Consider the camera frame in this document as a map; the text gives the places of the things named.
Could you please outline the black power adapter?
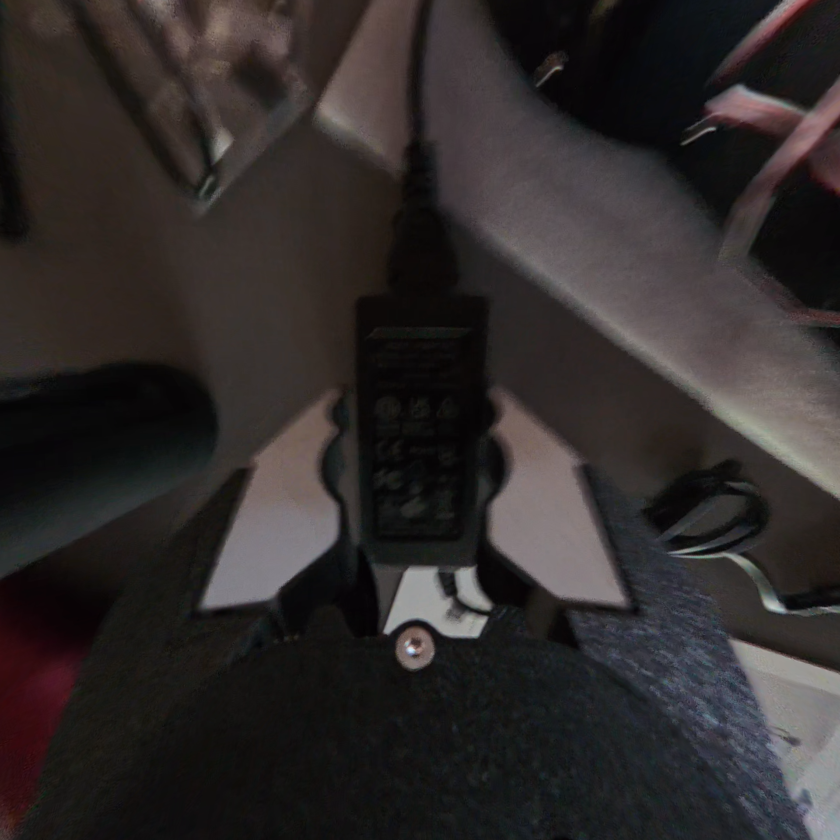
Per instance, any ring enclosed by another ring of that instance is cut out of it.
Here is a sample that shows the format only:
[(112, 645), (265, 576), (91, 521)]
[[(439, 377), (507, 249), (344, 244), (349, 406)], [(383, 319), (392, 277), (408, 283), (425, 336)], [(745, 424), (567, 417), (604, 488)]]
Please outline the black power adapter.
[(464, 294), (356, 303), (360, 540), (370, 562), (474, 562), (488, 316), (484, 298)]

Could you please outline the red metal tube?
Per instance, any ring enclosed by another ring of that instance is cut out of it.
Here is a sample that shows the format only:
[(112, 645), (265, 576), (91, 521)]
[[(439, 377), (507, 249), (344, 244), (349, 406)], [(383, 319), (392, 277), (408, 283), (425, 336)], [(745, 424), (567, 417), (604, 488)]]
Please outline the red metal tube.
[(49, 744), (110, 604), (29, 573), (1, 582), (1, 834), (36, 798)]

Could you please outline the printed instruction manual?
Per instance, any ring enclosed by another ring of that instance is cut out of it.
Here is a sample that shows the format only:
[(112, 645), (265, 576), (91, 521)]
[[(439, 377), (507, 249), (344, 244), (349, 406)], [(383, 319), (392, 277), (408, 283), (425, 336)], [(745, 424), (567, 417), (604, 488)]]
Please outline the printed instruction manual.
[[(477, 638), (490, 609), (476, 573), (455, 573), (458, 593), (468, 604), (453, 604), (435, 568), (412, 568), (395, 589), (384, 631), (413, 620), (439, 634)], [(839, 838), (839, 676), (838, 672), (732, 639), (752, 692), (770, 728), (771, 747), (811, 838)]]

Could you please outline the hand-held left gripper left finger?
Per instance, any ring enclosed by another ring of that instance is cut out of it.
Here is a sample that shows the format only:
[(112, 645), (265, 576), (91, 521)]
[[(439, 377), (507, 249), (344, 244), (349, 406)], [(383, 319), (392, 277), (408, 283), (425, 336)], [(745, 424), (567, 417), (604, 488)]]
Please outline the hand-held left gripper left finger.
[(198, 614), (266, 611), (283, 634), (301, 634), (334, 607), (352, 634), (376, 634), (358, 478), (354, 394), (327, 390), (254, 458)]

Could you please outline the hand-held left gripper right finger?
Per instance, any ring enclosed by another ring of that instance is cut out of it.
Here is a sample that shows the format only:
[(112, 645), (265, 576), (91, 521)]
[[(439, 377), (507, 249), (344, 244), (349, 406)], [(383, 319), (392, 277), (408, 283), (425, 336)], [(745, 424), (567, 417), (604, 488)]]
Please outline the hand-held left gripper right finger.
[(509, 390), (491, 387), (479, 446), (476, 587), (489, 604), (631, 618), (639, 606), (585, 460)]

